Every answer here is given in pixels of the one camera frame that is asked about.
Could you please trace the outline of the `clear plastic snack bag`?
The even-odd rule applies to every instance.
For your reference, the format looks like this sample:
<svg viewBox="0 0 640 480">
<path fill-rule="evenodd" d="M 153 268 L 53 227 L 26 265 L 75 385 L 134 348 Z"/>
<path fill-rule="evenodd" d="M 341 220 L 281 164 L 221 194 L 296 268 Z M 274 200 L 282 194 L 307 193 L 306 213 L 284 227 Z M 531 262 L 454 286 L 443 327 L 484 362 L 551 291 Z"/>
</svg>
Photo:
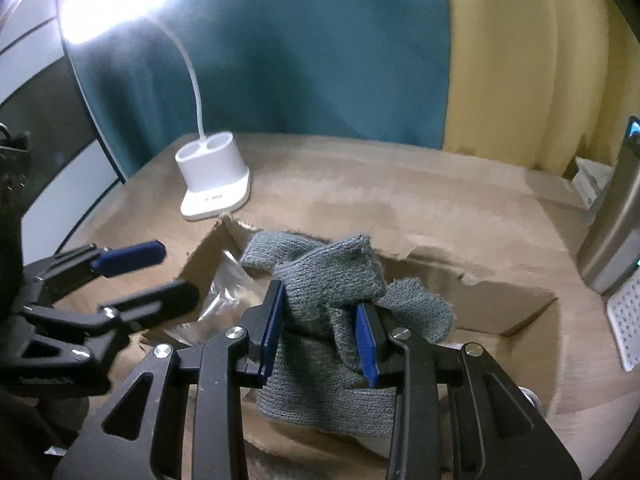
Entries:
<svg viewBox="0 0 640 480">
<path fill-rule="evenodd" d="M 235 256 L 224 250 L 195 320 L 171 325 L 164 332 L 179 344 L 202 344 L 239 322 L 246 309 L 261 304 L 265 292 L 266 285 L 251 278 Z"/>
</svg>

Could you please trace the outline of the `red metal can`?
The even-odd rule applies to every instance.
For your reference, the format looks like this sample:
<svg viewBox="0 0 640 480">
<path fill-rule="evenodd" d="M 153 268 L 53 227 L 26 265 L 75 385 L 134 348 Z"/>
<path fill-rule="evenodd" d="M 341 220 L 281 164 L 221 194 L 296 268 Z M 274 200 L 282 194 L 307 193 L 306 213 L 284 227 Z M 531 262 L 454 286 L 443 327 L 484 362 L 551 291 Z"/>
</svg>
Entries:
<svg viewBox="0 0 640 480">
<path fill-rule="evenodd" d="M 542 404 L 540 397 L 537 396 L 532 389 L 529 389 L 527 387 L 520 386 L 520 390 L 521 390 L 521 393 L 523 393 L 524 396 L 526 396 L 526 399 L 528 400 L 528 402 L 532 404 L 533 407 L 536 408 L 536 410 L 540 414 L 542 414 L 544 412 L 544 404 Z"/>
</svg>

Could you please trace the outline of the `white perforated plastic basket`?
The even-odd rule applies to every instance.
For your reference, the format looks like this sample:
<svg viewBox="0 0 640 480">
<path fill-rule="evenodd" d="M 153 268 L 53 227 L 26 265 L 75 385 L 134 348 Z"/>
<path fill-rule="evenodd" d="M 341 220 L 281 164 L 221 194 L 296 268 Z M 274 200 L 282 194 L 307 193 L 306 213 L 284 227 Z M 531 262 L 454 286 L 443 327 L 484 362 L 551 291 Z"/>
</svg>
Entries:
<svg viewBox="0 0 640 480">
<path fill-rule="evenodd" d="M 622 367 L 631 372 L 640 362 L 640 270 L 634 271 L 606 304 Z"/>
</svg>

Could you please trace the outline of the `stainless steel travel mug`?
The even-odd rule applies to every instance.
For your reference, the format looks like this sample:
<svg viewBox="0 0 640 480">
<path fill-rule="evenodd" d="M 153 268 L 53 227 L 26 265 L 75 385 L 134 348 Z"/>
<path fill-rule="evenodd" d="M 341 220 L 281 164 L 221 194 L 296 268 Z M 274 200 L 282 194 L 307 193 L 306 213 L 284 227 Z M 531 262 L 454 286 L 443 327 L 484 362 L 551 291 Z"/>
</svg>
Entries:
<svg viewBox="0 0 640 480">
<path fill-rule="evenodd" d="M 576 264 L 600 295 L 620 286 L 639 262 L 639 118 L 630 116 L 603 203 Z"/>
</svg>

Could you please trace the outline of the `white desk lamp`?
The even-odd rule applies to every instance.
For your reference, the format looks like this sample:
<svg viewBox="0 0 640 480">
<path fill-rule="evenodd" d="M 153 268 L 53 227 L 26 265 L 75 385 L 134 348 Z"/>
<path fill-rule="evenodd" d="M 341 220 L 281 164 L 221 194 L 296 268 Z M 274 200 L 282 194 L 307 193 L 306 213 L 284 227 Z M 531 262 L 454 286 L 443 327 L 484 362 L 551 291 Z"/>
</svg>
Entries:
<svg viewBox="0 0 640 480">
<path fill-rule="evenodd" d="M 186 182 L 180 214 L 198 221 L 231 214 L 250 197 L 252 174 L 230 131 L 207 134 L 198 76 L 186 47 L 155 12 L 170 0 L 62 0 L 58 5 L 61 35 L 72 46 L 88 44 L 119 26 L 144 18 L 178 50 L 194 96 L 198 138 L 179 148 L 175 162 Z"/>
</svg>

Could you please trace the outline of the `teal curtain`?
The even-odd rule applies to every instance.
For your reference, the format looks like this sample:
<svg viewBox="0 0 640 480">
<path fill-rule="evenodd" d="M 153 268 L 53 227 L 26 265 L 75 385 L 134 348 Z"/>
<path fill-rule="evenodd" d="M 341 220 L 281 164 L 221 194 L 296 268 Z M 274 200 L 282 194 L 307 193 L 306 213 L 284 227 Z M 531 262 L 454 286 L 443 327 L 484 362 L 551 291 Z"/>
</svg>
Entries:
<svg viewBox="0 0 640 480">
<path fill-rule="evenodd" d="M 125 177 L 198 131 L 444 143 L 448 0 L 167 0 L 65 50 Z"/>
</svg>

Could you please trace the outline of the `yellow curtain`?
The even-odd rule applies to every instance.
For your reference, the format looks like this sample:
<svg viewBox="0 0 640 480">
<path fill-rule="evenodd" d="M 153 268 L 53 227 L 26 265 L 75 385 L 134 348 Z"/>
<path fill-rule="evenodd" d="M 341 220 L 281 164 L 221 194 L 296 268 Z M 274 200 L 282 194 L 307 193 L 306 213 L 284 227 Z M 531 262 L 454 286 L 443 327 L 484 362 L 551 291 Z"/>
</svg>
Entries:
<svg viewBox="0 0 640 480">
<path fill-rule="evenodd" d="M 449 0 L 447 152 L 562 176 L 612 165 L 639 113 L 639 43 L 613 0 Z"/>
</svg>

